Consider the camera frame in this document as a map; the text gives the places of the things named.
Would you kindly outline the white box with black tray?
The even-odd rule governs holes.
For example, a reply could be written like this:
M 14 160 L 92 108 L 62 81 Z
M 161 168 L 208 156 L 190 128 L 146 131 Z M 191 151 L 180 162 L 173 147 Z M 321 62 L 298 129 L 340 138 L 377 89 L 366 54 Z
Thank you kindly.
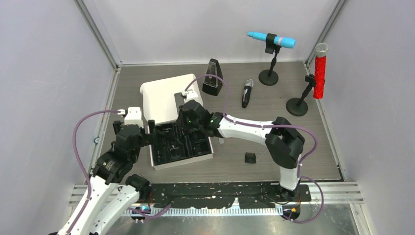
M 195 163 L 213 157 L 211 140 L 201 131 L 184 132 L 176 123 L 181 92 L 188 88 L 199 94 L 194 74 L 145 82 L 140 87 L 143 115 L 155 121 L 157 143 L 150 145 L 151 165 L 155 170 Z

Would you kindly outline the black clipper comb guard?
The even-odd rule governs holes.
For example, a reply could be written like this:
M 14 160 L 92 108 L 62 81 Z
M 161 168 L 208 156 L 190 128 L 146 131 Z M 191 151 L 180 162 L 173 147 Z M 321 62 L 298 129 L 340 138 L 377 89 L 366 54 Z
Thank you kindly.
M 245 153 L 245 163 L 247 164 L 256 164 L 256 154 L 253 152 Z

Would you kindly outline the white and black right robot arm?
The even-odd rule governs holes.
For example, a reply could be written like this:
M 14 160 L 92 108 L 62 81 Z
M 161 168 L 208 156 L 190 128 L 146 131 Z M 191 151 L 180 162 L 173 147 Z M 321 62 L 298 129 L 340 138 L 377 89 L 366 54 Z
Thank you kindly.
M 185 132 L 201 131 L 208 137 L 238 138 L 267 147 L 279 166 L 278 192 L 282 199 L 292 201 L 299 194 L 299 161 L 304 137 L 283 117 L 275 121 L 253 121 L 235 118 L 220 112 L 211 113 L 191 100 L 178 109 L 176 120 Z

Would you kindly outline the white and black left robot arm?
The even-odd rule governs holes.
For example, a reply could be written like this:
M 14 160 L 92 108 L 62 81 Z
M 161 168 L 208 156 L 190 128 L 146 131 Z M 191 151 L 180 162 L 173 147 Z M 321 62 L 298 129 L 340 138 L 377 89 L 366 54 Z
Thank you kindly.
M 152 137 L 146 134 L 142 120 L 115 121 L 113 126 L 116 137 L 111 149 L 98 158 L 87 191 L 57 234 L 105 235 L 133 203 L 149 199 L 151 187 L 145 178 L 133 174 L 127 177 L 124 186 L 119 184 L 137 162 L 140 149 L 149 145 Z M 120 192 L 107 204 L 119 187 Z

